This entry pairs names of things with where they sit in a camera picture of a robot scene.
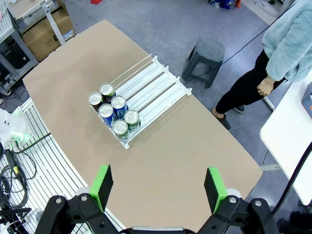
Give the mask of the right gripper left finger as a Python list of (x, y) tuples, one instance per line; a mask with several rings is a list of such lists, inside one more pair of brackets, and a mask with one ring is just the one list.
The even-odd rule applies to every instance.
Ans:
[(87, 193), (71, 199), (52, 196), (35, 230), (36, 234), (70, 234), (77, 224), (87, 224), (94, 234), (118, 234), (104, 213), (113, 186), (110, 165), (102, 165)]

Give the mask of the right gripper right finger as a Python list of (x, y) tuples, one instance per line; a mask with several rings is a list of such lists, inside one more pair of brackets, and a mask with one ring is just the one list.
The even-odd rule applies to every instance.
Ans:
[(266, 200), (247, 202), (229, 195), (216, 167), (207, 168), (204, 188), (212, 215), (199, 229), (199, 234), (224, 234), (230, 226), (244, 234), (278, 234), (279, 230)]

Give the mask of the person's left hand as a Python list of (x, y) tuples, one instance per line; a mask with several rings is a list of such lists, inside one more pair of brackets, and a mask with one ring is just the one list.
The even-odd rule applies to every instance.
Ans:
[(269, 76), (267, 76), (257, 86), (258, 93), (264, 97), (269, 95), (273, 90), (274, 83), (275, 83), (275, 81), (272, 78), (270, 78)]

